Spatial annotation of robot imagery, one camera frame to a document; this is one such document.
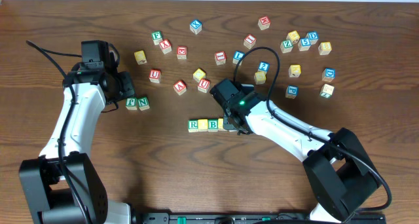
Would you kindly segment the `green B block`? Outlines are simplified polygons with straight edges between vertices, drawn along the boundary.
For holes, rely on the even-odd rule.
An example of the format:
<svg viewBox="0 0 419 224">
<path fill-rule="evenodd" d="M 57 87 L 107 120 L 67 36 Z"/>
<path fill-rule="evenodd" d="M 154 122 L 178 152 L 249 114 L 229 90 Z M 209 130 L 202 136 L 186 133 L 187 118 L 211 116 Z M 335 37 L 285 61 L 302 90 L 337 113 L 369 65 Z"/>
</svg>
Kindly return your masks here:
<svg viewBox="0 0 419 224">
<path fill-rule="evenodd" d="M 217 132 L 219 130 L 218 120 L 209 119 L 208 120 L 208 132 Z"/>
</svg>

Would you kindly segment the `yellow o block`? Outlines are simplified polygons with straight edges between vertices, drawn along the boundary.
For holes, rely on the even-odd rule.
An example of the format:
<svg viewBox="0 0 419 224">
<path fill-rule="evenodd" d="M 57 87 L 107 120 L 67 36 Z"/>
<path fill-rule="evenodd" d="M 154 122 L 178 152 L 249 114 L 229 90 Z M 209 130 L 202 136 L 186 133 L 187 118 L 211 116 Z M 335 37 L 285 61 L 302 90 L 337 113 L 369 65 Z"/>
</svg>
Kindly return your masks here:
<svg viewBox="0 0 419 224">
<path fill-rule="evenodd" d="M 207 132 L 208 131 L 208 120 L 207 119 L 198 119 L 198 131 Z"/>
<path fill-rule="evenodd" d="M 192 74 L 193 79 L 196 82 L 200 82 L 202 79 L 204 79 L 206 77 L 206 72 L 203 71 L 202 69 L 198 68 L 193 74 Z"/>
</svg>

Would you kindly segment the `green R block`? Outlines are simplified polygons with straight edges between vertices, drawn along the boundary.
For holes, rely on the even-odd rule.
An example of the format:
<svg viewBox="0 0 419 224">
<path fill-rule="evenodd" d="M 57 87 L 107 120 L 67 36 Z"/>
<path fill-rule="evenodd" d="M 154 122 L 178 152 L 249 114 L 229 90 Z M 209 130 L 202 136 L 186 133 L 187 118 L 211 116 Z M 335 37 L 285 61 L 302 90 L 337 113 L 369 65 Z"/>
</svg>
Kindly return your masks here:
<svg viewBox="0 0 419 224">
<path fill-rule="evenodd" d="M 188 131 L 189 133 L 198 132 L 198 121 L 197 120 L 189 120 L 188 121 Z"/>
</svg>

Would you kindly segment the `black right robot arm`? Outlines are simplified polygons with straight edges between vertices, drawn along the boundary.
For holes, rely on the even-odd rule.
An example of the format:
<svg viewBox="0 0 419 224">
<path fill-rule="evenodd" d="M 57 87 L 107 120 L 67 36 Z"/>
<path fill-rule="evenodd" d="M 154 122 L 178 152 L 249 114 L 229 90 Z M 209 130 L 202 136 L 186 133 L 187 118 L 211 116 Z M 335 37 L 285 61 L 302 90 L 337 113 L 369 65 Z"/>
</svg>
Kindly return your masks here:
<svg viewBox="0 0 419 224">
<path fill-rule="evenodd" d="M 240 133 L 268 138 L 302 162 L 318 202 L 311 220 L 346 221 L 380 187 L 378 171 L 352 131 L 332 133 L 302 122 L 251 84 L 224 79 L 210 94 Z"/>
</svg>

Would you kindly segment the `red U block right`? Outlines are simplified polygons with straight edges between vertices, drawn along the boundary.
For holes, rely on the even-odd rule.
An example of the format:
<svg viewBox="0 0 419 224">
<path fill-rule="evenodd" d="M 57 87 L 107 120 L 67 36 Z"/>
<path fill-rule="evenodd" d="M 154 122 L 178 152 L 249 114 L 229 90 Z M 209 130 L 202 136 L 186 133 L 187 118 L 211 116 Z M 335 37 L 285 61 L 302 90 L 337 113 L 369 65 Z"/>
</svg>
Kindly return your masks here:
<svg viewBox="0 0 419 224">
<path fill-rule="evenodd" d="M 210 81 L 207 79 L 201 79 L 197 88 L 200 92 L 207 93 L 210 88 Z"/>
</svg>

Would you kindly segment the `blue L block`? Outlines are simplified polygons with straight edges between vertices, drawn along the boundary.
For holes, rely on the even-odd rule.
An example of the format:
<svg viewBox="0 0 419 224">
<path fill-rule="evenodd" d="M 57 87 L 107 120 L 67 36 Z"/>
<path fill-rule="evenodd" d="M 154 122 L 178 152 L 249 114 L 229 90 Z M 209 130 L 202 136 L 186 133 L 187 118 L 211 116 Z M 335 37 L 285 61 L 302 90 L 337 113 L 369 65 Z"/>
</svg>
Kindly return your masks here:
<svg viewBox="0 0 419 224">
<path fill-rule="evenodd" d="M 234 56 L 233 56 L 233 58 L 232 58 L 232 63 L 234 64 L 234 65 L 237 65 L 237 64 L 239 64 L 239 65 L 241 65 L 242 64 L 242 58 L 243 58 L 243 56 L 244 56 L 244 52 L 241 52 L 241 51 L 236 51 L 235 53 L 234 53 Z"/>
</svg>

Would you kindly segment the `red i block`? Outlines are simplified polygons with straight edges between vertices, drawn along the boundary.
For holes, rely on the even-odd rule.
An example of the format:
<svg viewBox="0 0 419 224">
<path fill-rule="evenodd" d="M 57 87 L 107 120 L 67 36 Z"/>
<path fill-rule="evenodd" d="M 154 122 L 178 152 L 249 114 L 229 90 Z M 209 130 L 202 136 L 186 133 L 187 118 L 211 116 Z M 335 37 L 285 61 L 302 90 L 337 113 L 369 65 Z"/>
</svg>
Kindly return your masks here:
<svg viewBox="0 0 419 224">
<path fill-rule="evenodd" d="M 223 65 L 226 63 L 227 56 L 224 51 L 219 51 L 215 53 L 215 63 L 217 65 Z"/>
<path fill-rule="evenodd" d="M 256 41 L 257 41 L 257 38 L 254 35 L 249 34 L 244 38 L 244 46 L 247 47 L 248 49 L 252 49 Z"/>
</svg>

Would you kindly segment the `red I block upper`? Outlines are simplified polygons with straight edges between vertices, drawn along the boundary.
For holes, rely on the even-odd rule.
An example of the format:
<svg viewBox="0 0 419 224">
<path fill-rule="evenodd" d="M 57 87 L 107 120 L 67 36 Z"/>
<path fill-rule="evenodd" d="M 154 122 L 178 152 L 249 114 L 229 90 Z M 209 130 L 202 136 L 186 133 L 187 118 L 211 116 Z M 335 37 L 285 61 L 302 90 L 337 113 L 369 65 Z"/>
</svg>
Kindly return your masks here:
<svg viewBox="0 0 419 224">
<path fill-rule="evenodd" d="M 244 46 L 247 47 L 248 49 L 252 49 L 256 41 L 257 41 L 257 38 L 254 35 L 249 34 L 244 38 Z"/>
</svg>

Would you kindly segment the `green F block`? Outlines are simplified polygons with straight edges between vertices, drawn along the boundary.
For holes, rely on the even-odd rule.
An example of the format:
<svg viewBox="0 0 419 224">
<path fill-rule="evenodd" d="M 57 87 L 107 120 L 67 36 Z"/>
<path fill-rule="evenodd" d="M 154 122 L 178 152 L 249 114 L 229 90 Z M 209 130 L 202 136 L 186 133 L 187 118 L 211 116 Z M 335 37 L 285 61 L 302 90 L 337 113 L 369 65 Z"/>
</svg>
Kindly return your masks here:
<svg viewBox="0 0 419 224">
<path fill-rule="evenodd" d="M 159 45 L 159 43 L 163 41 L 163 36 L 162 36 L 161 31 L 152 32 L 151 37 L 152 37 L 154 45 Z"/>
</svg>

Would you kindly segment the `green Z block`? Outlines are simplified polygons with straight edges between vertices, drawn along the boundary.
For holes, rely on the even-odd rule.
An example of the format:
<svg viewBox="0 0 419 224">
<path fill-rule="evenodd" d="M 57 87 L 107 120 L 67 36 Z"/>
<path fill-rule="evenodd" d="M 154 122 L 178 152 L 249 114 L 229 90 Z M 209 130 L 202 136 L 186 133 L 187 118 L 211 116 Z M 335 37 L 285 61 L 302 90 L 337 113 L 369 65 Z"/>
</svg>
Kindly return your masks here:
<svg viewBox="0 0 419 224">
<path fill-rule="evenodd" d="M 293 49 L 293 44 L 290 40 L 284 40 L 281 42 L 280 50 L 282 53 L 285 54 L 285 53 L 291 52 L 292 49 Z"/>
</svg>

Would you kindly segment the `red X block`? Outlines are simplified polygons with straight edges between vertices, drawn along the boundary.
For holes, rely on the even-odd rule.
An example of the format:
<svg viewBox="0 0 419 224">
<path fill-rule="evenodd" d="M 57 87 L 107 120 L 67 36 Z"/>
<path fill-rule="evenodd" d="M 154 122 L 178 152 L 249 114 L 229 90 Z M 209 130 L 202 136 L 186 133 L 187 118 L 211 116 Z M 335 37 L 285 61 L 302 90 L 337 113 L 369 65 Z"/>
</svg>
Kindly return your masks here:
<svg viewBox="0 0 419 224">
<path fill-rule="evenodd" d="M 172 51 L 172 45 L 167 39 L 164 39 L 161 42 L 159 42 L 159 47 L 163 54 L 167 54 Z"/>
</svg>

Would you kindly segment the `blue X block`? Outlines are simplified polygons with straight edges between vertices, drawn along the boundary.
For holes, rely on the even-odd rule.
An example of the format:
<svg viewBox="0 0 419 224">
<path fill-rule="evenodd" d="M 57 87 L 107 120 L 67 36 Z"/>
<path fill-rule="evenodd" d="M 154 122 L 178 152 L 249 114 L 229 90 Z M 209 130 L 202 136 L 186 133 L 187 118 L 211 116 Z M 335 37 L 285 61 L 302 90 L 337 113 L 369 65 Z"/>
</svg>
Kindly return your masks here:
<svg viewBox="0 0 419 224">
<path fill-rule="evenodd" d="M 190 23 L 190 30 L 195 34 L 199 34 L 202 31 L 202 23 L 199 20 L 193 20 Z"/>
</svg>

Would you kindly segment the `blue 5 block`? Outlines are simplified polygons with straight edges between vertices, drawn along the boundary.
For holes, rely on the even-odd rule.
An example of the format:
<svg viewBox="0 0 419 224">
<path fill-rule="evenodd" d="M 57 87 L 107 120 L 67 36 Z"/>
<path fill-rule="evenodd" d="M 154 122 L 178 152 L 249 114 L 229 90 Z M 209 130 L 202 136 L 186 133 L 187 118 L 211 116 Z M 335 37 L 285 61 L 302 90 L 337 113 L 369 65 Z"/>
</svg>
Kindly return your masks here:
<svg viewBox="0 0 419 224">
<path fill-rule="evenodd" d="M 307 51 L 311 47 L 311 42 L 309 38 L 301 38 L 298 43 L 299 51 Z"/>
</svg>

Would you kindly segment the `blue d block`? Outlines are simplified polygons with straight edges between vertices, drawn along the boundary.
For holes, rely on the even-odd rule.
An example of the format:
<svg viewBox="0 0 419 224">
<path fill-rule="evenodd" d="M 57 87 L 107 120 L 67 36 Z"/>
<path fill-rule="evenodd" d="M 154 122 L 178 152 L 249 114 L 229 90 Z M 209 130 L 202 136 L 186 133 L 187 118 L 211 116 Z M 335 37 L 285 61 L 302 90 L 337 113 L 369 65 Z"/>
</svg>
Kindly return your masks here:
<svg viewBox="0 0 419 224">
<path fill-rule="evenodd" d="M 322 80 L 325 82 L 332 82 L 335 79 L 336 71 L 333 68 L 325 68 L 322 73 Z"/>
<path fill-rule="evenodd" d="M 308 38 L 308 40 L 310 41 L 311 45 L 314 45 L 318 42 L 319 40 L 319 36 L 318 33 L 316 31 L 310 31 L 306 34 L 306 38 Z"/>
</svg>

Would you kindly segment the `yellow 8 block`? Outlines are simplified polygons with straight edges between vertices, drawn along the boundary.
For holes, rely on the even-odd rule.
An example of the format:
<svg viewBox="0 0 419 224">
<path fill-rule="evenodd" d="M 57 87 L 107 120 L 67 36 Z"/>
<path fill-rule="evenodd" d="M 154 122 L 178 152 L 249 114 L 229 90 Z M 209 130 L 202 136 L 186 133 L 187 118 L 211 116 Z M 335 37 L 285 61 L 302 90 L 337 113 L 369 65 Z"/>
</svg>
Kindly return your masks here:
<svg viewBox="0 0 419 224">
<path fill-rule="evenodd" d="M 328 55 L 332 51 L 330 42 L 321 42 L 318 47 L 319 54 L 321 56 Z"/>
</svg>

